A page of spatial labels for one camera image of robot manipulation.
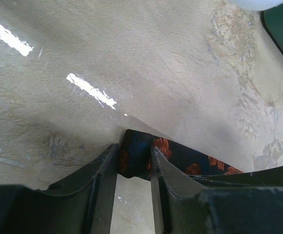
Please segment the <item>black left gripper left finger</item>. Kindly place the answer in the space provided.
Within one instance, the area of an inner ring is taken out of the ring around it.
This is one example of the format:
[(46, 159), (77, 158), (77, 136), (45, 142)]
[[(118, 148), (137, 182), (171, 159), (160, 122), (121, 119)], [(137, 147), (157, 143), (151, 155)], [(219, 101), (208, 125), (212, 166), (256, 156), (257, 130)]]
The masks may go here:
[(0, 185), (0, 234), (107, 234), (117, 178), (118, 145), (46, 190)]

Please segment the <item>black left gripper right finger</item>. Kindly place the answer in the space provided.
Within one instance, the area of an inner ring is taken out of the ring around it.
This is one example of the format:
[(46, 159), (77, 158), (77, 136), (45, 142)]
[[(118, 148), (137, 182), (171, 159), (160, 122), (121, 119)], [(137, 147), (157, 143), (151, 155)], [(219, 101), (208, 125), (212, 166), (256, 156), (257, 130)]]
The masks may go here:
[(157, 234), (283, 234), (283, 166), (211, 176), (160, 166), (151, 175)]

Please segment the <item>black orange floral tie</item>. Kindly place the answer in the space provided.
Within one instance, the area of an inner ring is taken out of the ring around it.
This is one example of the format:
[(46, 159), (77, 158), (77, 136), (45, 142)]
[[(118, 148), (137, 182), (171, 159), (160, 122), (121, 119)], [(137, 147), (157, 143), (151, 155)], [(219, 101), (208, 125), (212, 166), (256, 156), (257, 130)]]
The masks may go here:
[(188, 176), (241, 174), (239, 169), (180, 143), (152, 134), (127, 129), (119, 151), (118, 173), (126, 178), (150, 180), (161, 162)]

